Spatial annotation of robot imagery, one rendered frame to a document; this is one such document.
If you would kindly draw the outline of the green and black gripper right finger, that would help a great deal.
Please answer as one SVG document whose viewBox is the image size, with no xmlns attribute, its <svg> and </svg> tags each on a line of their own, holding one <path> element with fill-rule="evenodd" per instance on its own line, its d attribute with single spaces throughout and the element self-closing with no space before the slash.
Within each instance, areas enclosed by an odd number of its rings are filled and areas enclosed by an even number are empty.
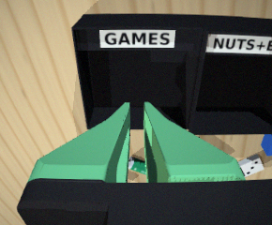
<svg viewBox="0 0 272 225">
<path fill-rule="evenodd" d="M 147 183 L 246 180 L 237 160 L 144 103 Z"/>
</svg>

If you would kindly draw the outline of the green aa battery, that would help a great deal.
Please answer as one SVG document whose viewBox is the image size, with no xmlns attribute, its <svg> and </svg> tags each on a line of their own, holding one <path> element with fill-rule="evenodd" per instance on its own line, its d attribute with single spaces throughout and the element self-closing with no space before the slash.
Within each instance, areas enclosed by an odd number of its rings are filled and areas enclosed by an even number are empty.
<svg viewBox="0 0 272 225">
<path fill-rule="evenodd" d="M 128 168 L 146 175 L 145 161 L 140 160 L 136 157 L 130 157 L 128 162 Z"/>
</svg>

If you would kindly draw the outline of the white domino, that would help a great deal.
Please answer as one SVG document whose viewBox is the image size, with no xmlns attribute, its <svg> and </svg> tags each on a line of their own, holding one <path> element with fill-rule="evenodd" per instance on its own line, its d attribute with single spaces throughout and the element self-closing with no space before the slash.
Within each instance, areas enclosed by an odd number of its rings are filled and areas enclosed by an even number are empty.
<svg viewBox="0 0 272 225">
<path fill-rule="evenodd" d="M 258 154 L 238 161 L 238 163 L 245 177 L 264 170 Z"/>
</svg>

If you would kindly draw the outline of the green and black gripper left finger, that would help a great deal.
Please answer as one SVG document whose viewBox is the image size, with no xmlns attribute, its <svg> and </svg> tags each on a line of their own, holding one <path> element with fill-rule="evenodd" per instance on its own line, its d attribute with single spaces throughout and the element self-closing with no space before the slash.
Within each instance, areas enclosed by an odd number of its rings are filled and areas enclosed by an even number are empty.
<svg viewBox="0 0 272 225">
<path fill-rule="evenodd" d="M 100 179 L 127 183 L 130 104 L 107 120 L 37 160 L 27 183 L 37 178 Z"/>
</svg>

